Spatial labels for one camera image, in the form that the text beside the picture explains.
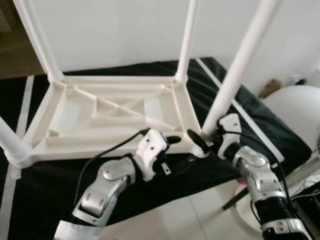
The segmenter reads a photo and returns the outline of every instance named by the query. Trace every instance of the black fabric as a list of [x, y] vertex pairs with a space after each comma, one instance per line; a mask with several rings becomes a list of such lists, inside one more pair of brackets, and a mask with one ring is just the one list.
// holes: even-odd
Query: black fabric
[[[211, 71], [222, 80], [226, 70], [213, 58], [203, 58]], [[177, 61], [136, 64], [108, 69], [70, 72], [69, 75], [136, 75], [172, 76]], [[218, 88], [195, 60], [189, 64], [187, 89], [200, 124], [208, 114]], [[37, 76], [32, 91], [30, 119], [38, 108], [48, 84], [45, 76]], [[270, 137], [285, 157], [285, 170], [291, 172], [311, 155], [311, 150], [281, 120], [268, 110], [257, 98], [241, 87], [236, 100], [251, 115], [259, 127]], [[231, 107], [230, 113], [237, 112]], [[241, 119], [245, 133], [254, 134]], [[252, 140], [241, 137], [241, 142], [266, 155], [274, 162], [274, 156]], [[179, 161], [185, 154], [170, 155], [169, 161]], [[38, 162], [22, 170], [17, 181], [13, 200], [9, 239], [52, 239], [59, 220], [68, 218], [75, 194], [77, 180], [86, 159]], [[81, 190], [96, 177], [103, 159], [91, 166], [84, 178]], [[118, 198], [118, 203], [108, 224], [141, 214], [172, 200], [225, 183], [239, 177], [239, 173], [228, 161], [220, 160], [214, 154], [197, 163], [184, 174], [175, 177], [157, 177], [151, 182], [139, 182], [128, 187]]]
[[[0, 117], [15, 132], [24, 96], [26, 77], [0, 80]], [[0, 203], [8, 170], [8, 161], [0, 148]]]

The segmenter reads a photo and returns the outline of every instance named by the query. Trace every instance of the metal bracket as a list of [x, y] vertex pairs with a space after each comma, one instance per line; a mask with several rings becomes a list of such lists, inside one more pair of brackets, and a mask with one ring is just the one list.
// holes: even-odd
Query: metal bracket
[[[237, 132], [241, 133], [241, 125], [239, 116], [236, 113], [231, 113], [221, 118], [218, 121], [218, 125], [227, 132]], [[233, 143], [240, 143], [240, 135], [234, 133], [225, 133], [223, 134], [223, 142], [218, 150], [218, 157], [220, 159], [226, 159], [225, 151]]]
[[244, 146], [235, 154], [232, 164], [245, 177], [254, 203], [270, 197], [286, 197], [268, 159], [261, 153]]
[[85, 190], [72, 214], [98, 227], [107, 224], [118, 195], [135, 182], [135, 166], [128, 157], [104, 163], [95, 181]]

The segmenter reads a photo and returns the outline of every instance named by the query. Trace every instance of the white tape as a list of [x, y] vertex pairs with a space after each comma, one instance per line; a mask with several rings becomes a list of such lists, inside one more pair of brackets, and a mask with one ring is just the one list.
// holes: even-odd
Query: white tape
[[[21, 139], [26, 133], [33, 84], [34, 76], [28, 76], [25, 83], [20, 115], [15, 131], [16, 135]], [[9, 163], [0, 207], [0, 240], [8, 239], [16, 181], [20, 178], [21, 169]]]

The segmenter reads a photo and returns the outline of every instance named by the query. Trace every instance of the white tape strip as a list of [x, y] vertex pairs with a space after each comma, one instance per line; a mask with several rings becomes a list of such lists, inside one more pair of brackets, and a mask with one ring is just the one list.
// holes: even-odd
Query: white tape strip
[[[200, 67], [205, 71], [205, 73], [212, 79], [215, 85], [218, 88], [221, 88], [222, 83], [216, 78], [216, 76], [210, 71], [210, 69], [205, 65], [205, 63], [197, 58], [196, 62], [200, 65]], [[284, 156], [281, 152], [276, 148], [276, 146], [270, 141], [270, 139], [265, 135], [265, 133], [259, 128], [259, 126], [255, 123], [255, 121], [249, 116], [249, 114], [243, 109], [243, 107], [236, 101], [232, 100], [232, 105], [239, 112], [239, 114], [245, 119], [251, 129], [255, 132], [255, 134], [261, 139], [261, 141], [266, 145], [266, 147], [274, 154], [274, 156], [281, 163], [285, 160]]]
[[[33, 84], [34, 76], [28, 76], [25, 83], [20, 115], [15, 131], [17, 136], [21, 139], [26, 133]], [[9, 163], [0, 207], [0, 240], [8, 239], [16, 181], [20, 178], [21, 170]]]

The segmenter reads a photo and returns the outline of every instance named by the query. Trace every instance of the white round object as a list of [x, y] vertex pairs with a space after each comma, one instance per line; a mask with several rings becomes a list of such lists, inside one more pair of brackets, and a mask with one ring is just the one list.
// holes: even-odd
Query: white round object
[[292, 129], [312, 150], [320, 127], [320, 88], [284, 87], [264, 100], [265, 105]]
[[[235, 196], [241, 192], [247, 185], [240, 184], [237, 189], [235, 190]], [[251, 202], [251, 196], [250, 194], [247, 194], [243, 198], [241, 198], [236, 204], [235, 204], [235, 210], [240, 219], [251, 229], [253, 229], [255, 232], [261, 234], [260, 229], [260, 223], [257, 221], [256, 217], [254, 216], [253, 212], [251, 211], [250, 207]], [[253, 204], [253, 210], [256, 212], [256, 207]]]

